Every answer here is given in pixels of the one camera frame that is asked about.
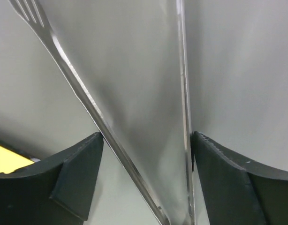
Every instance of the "gray surface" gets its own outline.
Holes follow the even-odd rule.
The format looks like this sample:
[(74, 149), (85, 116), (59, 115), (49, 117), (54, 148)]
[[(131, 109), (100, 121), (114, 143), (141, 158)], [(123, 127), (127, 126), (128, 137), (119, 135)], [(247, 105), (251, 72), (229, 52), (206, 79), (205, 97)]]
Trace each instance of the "gray surface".
[[(181, 224), (188, 202), (175, 2), (41, 2), (69, 59), (91, 85), (171, 222)], [(42, 158), (94, 131), (44, 47), (0, 0), (0, 139)], [(114, 170), (100, 172), (108, 191), (102, 191), (97, 203), (101, 214), (94, 212), (92, 220), (109, 217), (107, 208), (118, 204), (125, 224), (156, 223), (132, 181), (116, 176), (124, 169), (105, 152), (102, 168)], [(108, 192), (122, 198), (116, 202)]]
[(192, 129), (288, 171), (288, 1), (187, 0), (186, 14)]
[(81, 79), (81, 77), (78, 75), (73, 65), (69, 61), (67, 55), (64, 53), (63, 48), (59, 43), (55, 33), (53, 32), (46, 13), (39, 1), (9, 0), (9, 2), (11, 3), (13, 9), (20, 16), (20, 18), (22, 18), (28, 24), (28, 26), (39, 38), (40, 42), (44, 45), (46, 50), (50, 53), (51, 57), (54, 59), (66, 81), (70, 85), (72, 91), (82, 103), (85, 110), (88, 112), (89, 116), (97, 126), (97, 129), (102, 133), (105, 142), (108, 144), (108, 146), (114, 152), (122, 166), (128, 172), (129, 176), (140, 191), (142, 197), (149, 205), (150, 209), (152, 210), (159, 223), (163, 225), (167, 224), (168, 218), (164, 214), (164, 211), (159, 204), (157, 197), (149, 188), (147, 182), (145, 182), (145, 180), (137, 170), (135, 164), (132, 162), (129, 155), (126, 153), (126, 150), (124, 149), (120, 141), (116, 138), (114, 131), (108, 125), (106, 118), (101, 113), (100, 108), (95, 101), (96, 96), (93, 98), (91, 93), (88, 91), (86, 86), (91, 87), (92, 85), (83, 83), (83, 79)]

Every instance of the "stainless steel utensil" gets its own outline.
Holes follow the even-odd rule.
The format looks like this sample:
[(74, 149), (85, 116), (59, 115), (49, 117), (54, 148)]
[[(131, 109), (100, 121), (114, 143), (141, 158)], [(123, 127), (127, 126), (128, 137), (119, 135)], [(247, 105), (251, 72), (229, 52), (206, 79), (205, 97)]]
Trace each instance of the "stainless steel utensil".
[(189, 203), (189, 215), (191, 224), (196, 224), (195, 217), (195, 202), (194, 202), (194, 185), (192, 178), (192, 157), (190, 134), (191, 129), (191, 111), (190, 111), (190, 93), (189, 93), (189, 77), (188, 77), (188, 62), (187, 62), (187, 42), (186, 42), (186, 25), (185, 25), (185, 3), (184, 0), (176, 1), (177, 21), (178, 21), (178, 36), (179, 36), (179, 55), (182, 80), (182, 115), (183, 115), (183, 131), (184, 131), (184, 147), (186, 160), (186, 176), (187, 176), (187, 191)]
[(155, 194), (146, 185), (134, 163), (127, 155), (125, 149), (115, 137), (113, 130), (105, 121), (93, 97), (65, 55), (57, 37), (54, 35), (54, 32), (40, 3), (37, 0), (9, 0), (9, 2), (18, 15), (34, 31), (44, 47), (50, 53), (76, 97), (85, 107), (94, 123), (104, 136), (107, 144), (127, 170), (128, 174), (141, 192), (141, 195), (146, 200), (159, 223), (163, 225), (169, 224), (169, 221), (166, 215), (163, 213)]

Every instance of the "yellow object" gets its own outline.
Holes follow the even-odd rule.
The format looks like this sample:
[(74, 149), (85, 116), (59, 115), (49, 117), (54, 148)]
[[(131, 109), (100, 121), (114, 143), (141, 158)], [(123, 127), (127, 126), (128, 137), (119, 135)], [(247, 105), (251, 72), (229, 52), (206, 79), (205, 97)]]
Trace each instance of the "yellow object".
[(0, 146), (0, 173), (11, 173), (34, 162)]

